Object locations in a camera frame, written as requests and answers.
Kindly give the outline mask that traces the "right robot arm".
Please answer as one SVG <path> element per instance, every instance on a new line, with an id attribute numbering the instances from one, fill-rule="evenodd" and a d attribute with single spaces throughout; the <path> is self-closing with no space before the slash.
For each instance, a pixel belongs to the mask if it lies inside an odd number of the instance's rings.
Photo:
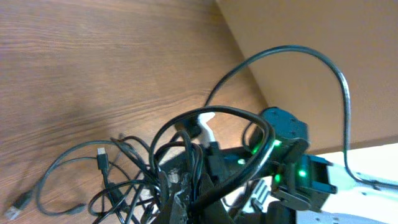
<path id="1" fill-rule="evenodd" d="M 221 149 L 208 121 L 215 113 L 247 119 L 254 132 L 240 147 Z M 368 177 L 355 179 L 347 165 L 307 154 L 308 127 L 277 107 L 252 114 L 211 106 L 172 121 L 173 138 L 154 156 L 161 177 L 175 171 L 187 185 L 165 181 L 164 209 L 176 206 L 196 223 L 363 223 L 365 218 L 323 211 L 332 195 L 361 191 L 397 198 L 397 185 Z"/>

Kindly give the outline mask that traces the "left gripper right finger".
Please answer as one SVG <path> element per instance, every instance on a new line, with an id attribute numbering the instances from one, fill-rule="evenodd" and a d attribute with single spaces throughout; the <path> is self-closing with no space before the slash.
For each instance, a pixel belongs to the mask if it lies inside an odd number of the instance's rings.
<path id="1" fill-rule="evenodd" d="M 200 177 L 198 193 L 202 196 L 214 187 L 208 174 L 203 173 Z M 225 210 L 220 200 L 212 203 L 193 217 L 194 224 L 234 224 L 233 219 Z"/>

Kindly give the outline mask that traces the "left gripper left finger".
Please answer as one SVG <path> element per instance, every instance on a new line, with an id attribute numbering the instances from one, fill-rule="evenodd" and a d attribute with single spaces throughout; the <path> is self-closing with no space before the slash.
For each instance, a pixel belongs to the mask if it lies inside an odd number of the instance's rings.
<path id="1" fill-rule="evenodd" d="M 190 204 L 190 174 L 172 171 L 160 173 L 160 213 L 156 224 L 185 224 L 188 222 L 187 207 Z"/>

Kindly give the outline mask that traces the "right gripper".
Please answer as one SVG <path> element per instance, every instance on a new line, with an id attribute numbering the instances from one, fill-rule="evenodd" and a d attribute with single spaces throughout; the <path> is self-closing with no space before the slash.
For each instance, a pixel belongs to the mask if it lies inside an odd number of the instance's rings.
<path id="1" fill-rule="evenodd" d="M 189 180 L 194 199 L 220 199 L 253 178 L 271 175 L 271 168 L 277 165 L 269 159 L 272 148 L 252 155 L 243 147 L 221 150 L 217 142 L 205 147 L 190 141 L 172 141 L 161 146 L 161 156 L 172 147 L 184 147 L 189 158 L 198 159 L 193 165 L 197 177 Z"/>

